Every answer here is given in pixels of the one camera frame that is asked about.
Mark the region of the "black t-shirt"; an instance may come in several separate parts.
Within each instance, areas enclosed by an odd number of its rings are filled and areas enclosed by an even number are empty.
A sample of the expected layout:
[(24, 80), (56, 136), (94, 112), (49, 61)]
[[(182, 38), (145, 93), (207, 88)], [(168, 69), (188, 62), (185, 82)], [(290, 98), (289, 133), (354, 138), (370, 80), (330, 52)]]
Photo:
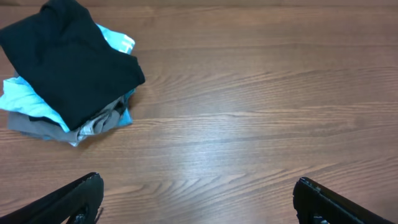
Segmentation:
[(48, 1), (2, 28), (1, 47), (71, 130), (145, 82), (137, 58), (113, 49), (77, 1)]

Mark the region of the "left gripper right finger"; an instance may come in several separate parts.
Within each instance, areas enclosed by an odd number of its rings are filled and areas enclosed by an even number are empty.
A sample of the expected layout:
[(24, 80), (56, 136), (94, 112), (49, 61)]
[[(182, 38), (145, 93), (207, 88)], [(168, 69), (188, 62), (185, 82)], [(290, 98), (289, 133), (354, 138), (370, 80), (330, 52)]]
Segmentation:
[(308, 177), (295, 184), (293, 205), (300, 224), (393, 224)]

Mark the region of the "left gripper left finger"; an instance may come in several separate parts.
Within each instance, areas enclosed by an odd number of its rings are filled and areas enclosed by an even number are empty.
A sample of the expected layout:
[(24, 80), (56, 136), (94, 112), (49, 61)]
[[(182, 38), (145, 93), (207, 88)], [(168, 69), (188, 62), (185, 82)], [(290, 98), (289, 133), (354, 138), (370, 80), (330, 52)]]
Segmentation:
[(1, 217), (1, 223), (95, 224), (103, 197), (104, 181), (99, 173), (91, 172)]

